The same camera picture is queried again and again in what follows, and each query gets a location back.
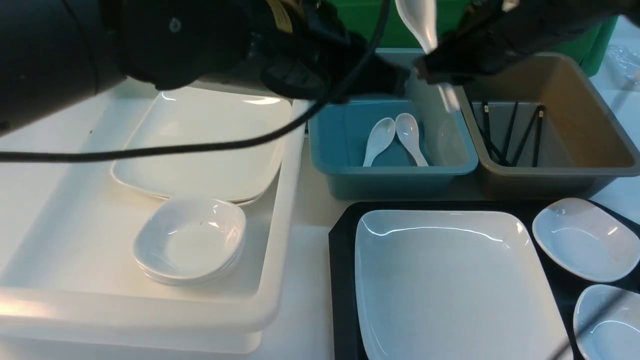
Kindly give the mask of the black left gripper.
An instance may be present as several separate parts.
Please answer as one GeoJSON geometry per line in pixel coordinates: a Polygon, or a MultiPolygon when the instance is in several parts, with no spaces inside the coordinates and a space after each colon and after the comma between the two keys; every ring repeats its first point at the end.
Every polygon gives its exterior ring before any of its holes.
{"type": "Polygon", "coordinates": [[[327,1],[270,0],[269,5],[278,7],[276,29],[259,42],[266,59],[259,79],[275,94],[318,100],[348,77],[370,45],[345,27],[327,1]]]}

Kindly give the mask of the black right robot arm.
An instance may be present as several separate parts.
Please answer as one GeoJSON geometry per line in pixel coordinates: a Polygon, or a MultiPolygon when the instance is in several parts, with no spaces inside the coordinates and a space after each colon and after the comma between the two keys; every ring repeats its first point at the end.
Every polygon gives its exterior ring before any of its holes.
{"type": "Polygon", "coordinates": [[[637,0],[475,0],[458,27],[414,62],[428,84],[464,85],[583,34],[614,16],[639,24],[637,0]]]}

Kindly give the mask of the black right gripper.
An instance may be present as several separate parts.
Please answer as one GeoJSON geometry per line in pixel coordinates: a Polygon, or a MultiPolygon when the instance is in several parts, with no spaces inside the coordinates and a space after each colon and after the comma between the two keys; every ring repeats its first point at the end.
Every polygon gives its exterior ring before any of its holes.
{"type": "Polygon", "coordinates": [[[414,60],[417,77],[430,85],[463,85],[496,75],[527,57],[509,39],[519,0],[473,0],[457,28],[434,50],[414,60]]]}

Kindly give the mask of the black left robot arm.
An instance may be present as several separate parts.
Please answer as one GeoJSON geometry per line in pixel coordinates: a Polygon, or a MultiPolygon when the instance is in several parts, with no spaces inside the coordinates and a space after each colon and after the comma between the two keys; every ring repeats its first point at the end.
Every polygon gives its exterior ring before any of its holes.
{"type": "Polygon", "coordinates": [[[3,0],[1,134],[132,78],[317,101],[369,42],[316,0],[3,0]]]}

